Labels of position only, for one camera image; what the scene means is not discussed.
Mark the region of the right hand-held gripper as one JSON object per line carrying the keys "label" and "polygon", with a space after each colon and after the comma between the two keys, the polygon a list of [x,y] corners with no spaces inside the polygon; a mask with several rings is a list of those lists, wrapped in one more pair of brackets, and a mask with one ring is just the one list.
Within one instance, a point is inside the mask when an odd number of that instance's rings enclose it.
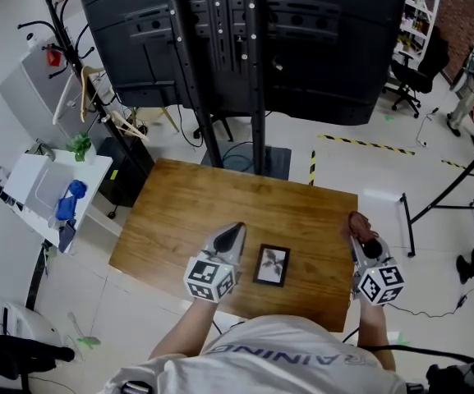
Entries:
{"label": "right hand-held gripper", "polygon": [[357,266],[353,275],[353,299],[364,299],[371,305],[385,305],[397,299],[404,288],[403,271],[391,254],[387,242],[375,239],[378,254],[375,265],[370,265],[363,245],[355,236],[350,236],[352,261]]}

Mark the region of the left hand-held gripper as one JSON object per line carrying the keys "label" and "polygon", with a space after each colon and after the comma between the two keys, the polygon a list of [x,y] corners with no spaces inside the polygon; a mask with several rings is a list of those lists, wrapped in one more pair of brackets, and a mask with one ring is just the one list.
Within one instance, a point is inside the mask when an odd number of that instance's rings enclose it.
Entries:
{"label": "left hand-held gripper", "polygon": [[209,302],[220,302],[238,284],[242,251],[246,241],[244,222],[233,222],[205,241],[203,251],[190,257],[183,282],[188,294]]}

